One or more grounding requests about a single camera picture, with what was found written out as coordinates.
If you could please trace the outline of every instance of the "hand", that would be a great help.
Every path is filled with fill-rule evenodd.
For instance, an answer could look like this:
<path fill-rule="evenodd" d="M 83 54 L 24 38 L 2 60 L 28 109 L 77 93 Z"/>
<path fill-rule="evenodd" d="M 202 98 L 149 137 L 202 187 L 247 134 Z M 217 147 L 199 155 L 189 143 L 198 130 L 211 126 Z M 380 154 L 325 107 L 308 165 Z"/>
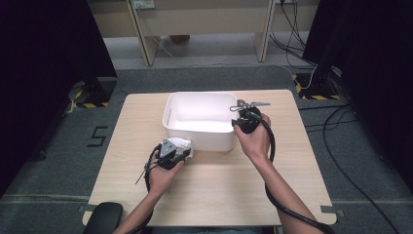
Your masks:
<path fill-rule="evenodd" d="M 271 127 L 270 118 L 265 114 L 261 115 L 262 119 Z M 251 160 L 252 163 L 255 163 L 257 160 L 268 159 L 270 137 L 262 124 L 258 125 L 254 132 L 249 135 L 244 134 L 241 128 L 236 125 L 235 134 L 240 141 L 244 154 Z"/>
<path fill-rule="evenodd" d="M 158 166 L 158 164 L 151 165 L 151 172 L 149 176 L 149 182 L 151 184 L 151 189 L 149 192 L 157 193 L 162 195 L 165 191 L 170 188 L 172 181 L 178 171 L 183 167 L 184 162 L 180 161 L 176 166 L 170 170 L 163 169 Z"/>

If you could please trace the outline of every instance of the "white container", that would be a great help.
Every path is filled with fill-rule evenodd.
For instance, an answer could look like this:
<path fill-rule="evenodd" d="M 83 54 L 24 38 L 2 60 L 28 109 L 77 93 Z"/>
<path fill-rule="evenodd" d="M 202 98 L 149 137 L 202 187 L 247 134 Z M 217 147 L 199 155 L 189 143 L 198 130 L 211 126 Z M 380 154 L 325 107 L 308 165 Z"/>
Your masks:
<path fill-rule="evenodd" d="M 234 147 L 230 110 L 237 98 L 229 93 L 178 92 L 169 96 L 163 124 L 169 137 L 190 139 L 195 150 L 229 151 Z"/>

